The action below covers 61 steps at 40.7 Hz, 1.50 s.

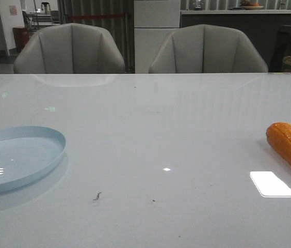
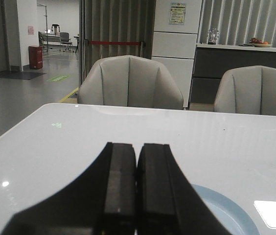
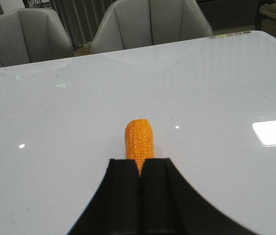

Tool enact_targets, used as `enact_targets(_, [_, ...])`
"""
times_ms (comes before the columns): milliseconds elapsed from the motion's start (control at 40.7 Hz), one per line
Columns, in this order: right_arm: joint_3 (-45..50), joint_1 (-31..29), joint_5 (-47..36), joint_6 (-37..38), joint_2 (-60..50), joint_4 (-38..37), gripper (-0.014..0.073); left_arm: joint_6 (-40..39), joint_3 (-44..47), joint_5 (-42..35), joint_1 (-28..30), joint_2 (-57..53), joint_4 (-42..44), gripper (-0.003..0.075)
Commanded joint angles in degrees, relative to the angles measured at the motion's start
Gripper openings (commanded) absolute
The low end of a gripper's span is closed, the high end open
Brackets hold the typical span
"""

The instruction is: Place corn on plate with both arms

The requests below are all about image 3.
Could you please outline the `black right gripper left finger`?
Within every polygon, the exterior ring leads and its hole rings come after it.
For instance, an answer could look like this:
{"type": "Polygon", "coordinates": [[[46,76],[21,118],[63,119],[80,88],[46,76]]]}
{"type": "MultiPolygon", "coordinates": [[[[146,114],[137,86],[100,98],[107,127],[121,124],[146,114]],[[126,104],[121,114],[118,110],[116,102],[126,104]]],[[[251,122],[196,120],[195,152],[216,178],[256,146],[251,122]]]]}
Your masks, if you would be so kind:
{"type": "Polygon", "coordinates": [[[69,234],[138,235],[139,188],[136,162],[110,159],[100,186],[69,234]]]}

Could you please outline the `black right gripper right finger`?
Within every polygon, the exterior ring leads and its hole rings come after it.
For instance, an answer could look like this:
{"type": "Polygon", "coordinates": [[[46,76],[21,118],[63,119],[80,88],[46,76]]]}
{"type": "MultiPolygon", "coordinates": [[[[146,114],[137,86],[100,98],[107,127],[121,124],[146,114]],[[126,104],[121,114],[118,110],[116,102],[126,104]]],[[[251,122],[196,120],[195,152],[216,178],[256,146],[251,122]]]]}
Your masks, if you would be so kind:
{"type": "Polygon", "coordinates": [[[204,199],[168,158],[147,159],[140,179],[144,235],[253,234],[204,199]]]}

